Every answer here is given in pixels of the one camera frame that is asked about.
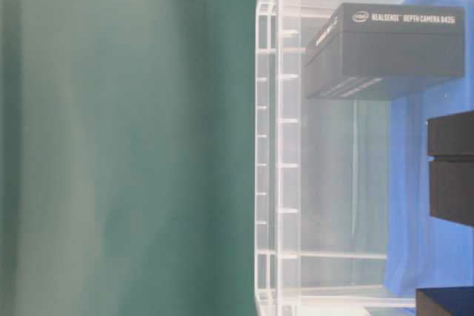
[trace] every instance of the plastic container wall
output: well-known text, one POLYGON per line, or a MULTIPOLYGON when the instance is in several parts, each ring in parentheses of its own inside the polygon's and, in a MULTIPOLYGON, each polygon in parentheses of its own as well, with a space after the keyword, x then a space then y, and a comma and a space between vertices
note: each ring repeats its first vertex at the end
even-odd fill
POLYGON ((429 218, 424 149, 427 118, 472 107, 470 3, 258 0, 260 315, 407 315, 416 287, 473 281, 472 230, 429 218), (466 77, 393 101, 306 98, 305 47, 345 2, 464 7, 466 77), (434 247, 440 233, 444 251, 434 247), (449 240, 457 241, 453 252, 446 252, 449 240), (426 264, 422 257, 433 250, 435 261, 426 264), (457 265, 449 280, 448 264, 457 265), (435 276, 434 268, 441 270, 435 276))

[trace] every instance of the green fabric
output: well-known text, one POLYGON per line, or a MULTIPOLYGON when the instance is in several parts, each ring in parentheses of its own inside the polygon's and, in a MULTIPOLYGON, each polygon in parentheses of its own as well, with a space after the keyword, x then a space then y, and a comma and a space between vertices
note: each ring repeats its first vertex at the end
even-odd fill
POLYGON ((255 314, 255 1, 2 0, 6 315, 255 314))

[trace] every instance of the clear plastic container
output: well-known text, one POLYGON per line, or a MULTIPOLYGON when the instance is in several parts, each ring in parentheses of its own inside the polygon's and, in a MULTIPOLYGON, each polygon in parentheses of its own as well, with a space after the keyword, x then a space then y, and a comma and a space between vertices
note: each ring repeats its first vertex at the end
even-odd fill
POLYGON ((428 118, 474 107, 473 4, 257 1, 261 316, 414 315, 415 288, 474 282, 473 230, 429 216, 426 154, 428 118), (465 76, 393 100, 307 98, 306 46, 342 3, 463 7, 465 76))

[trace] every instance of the black box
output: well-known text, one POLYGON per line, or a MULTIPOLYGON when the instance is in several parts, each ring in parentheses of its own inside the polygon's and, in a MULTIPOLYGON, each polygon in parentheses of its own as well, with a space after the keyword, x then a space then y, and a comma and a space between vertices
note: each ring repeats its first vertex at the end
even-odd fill
POLYGON ((428 120, 430 214, 474 226, 474 111, 428 120))
POLYGON ((307 98, 391 100, 464 76, 464 8, 343 3, 307 45, 307 98))
POLYGON ((474 287, 416 290, 418 316, 473 316, 474 287))

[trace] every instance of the intel logo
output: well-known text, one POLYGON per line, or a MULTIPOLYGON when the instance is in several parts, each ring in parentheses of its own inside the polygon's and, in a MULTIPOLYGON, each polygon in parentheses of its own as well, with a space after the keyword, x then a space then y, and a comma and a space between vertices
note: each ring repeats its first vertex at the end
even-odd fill
POLYGON ((358 11, 353 15, 354 22, 366 22, 369 18, 369 13, 367 11, 358 11))

